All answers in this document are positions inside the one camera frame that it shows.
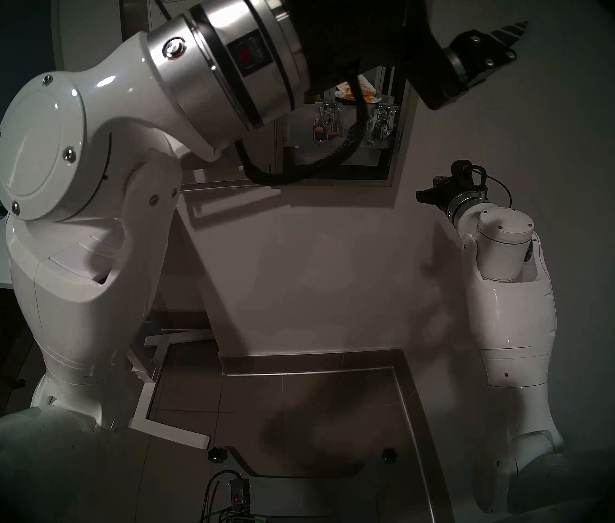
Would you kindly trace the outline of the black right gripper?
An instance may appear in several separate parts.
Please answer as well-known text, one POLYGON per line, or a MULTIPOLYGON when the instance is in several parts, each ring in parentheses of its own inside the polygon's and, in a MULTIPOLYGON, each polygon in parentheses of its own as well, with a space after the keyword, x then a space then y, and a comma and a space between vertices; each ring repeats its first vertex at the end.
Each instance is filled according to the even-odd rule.
POLYGON ((481 199, 488 199, 488 187, 478 186, 473 180, 457 181, 436 176, 432 187, 418 190, 415 199, 421 204, 438 206, 446 215, 456 215, 463 204, 475 205, 481 199))

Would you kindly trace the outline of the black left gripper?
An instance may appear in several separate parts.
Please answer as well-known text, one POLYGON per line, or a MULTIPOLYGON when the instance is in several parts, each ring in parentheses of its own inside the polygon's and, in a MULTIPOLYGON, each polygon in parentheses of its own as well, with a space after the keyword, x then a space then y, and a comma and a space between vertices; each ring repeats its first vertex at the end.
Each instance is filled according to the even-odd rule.
POLYGON ((430 30, 426 0, 284 0, 307 61, 310 93, 376 66, 395 67, 438 110, 518 59, 529 22, 490 34, 459 34, 445 53, 430 30))

